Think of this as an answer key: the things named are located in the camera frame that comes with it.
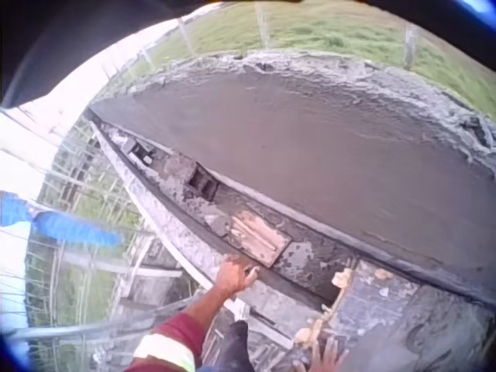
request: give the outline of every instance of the metal pipe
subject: metal pipe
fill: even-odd
[[[82,336],[94,335],[95,333],[104,332],[110,329],[117,329],[123,326],[132,325],[143,320],[160,317],[171,317],[188,306],[194,297],[189,297],[184,300],[173,302],[172,304],[161,306],[142,312],[141,314],[128,316],[109,322],[100,322],[87,325],[71,325],[67,327],[32,327],[23,329],[14,329],[11,332],[6,332],[3,336],[9,342],[20,342],[40,339],[73,339],[81,338]]]

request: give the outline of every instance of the red sleeve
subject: red sleeve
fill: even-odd
[[[179,343],[185,345],[195,356],[196,367],[199,368],[202,365],[202,348],[203,342],[205,341],[205,330],[194,320],[190,315],[186,313],[179,313],[169,321],[162,325],[159,325],[152,331],[152,333],[159,333],[163,336],[175,339]],[[153,360],[150,362],[132,363],[126,371],[128,372],[175,372],[166,366],[154,363]]]

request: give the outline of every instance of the dark pants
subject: dark pants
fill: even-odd
[[[212,369],[222,372],[255,372],[248,357],[248,325],[244,320],[229,326]]]

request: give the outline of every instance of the wooden block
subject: wooden block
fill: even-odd
[[[271,267],[291,237],[270,226],[262,217],[242,211],[232,217],[231,234],[241,247],[264,266]]]

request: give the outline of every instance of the worker's hand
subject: worker's hand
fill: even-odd
[[[348,350],[344,350],[338,357],[338,346],[338,341],[329,337],[325,344],[324,357],[321,358],[319,343],[315,341],[312,349],[312,365],[308,372],[336,372],[348,354]],[[296,372],[306,372],[305,366],[299,360],[293,364]]]
[[[214,288],[226,298],[231,298],[236,293],[250,287],[258,276],[260,267],[252,267],[249,261],[235,255],[226,255],[220,265]]]

